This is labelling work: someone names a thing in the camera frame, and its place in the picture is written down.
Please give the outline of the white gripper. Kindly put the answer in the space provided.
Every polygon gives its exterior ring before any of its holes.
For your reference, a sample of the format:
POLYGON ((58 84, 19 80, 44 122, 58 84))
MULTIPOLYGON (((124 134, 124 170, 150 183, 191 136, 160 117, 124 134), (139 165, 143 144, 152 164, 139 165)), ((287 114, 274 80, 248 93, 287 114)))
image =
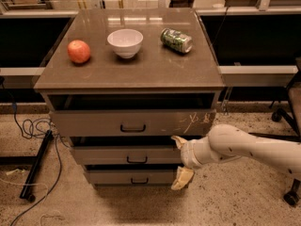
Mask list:
POLYGON ((210 146, 208 138, 186 140, 183 137, 171 137, 181 151, 181 160, 185 167, 178 167, 176 178, 171 186, 172 190, 184 188, 193 178, 195 172, 210 162, 210 146))

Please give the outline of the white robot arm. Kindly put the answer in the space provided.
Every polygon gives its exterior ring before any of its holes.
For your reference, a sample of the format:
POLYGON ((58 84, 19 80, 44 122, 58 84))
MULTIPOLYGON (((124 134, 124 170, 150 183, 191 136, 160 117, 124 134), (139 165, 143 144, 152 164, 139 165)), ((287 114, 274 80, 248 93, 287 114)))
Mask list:
POLYGON ((195 170, 209 163, 225 163, 240 156, 249 157, 294 179, 301 180, 301 145, 299 142, 256 137, 228 124, 214 126, 206 137, 186 140, 171 137, 181 152, 182 167, 171 188, 180 190, 193 178, 195 170))

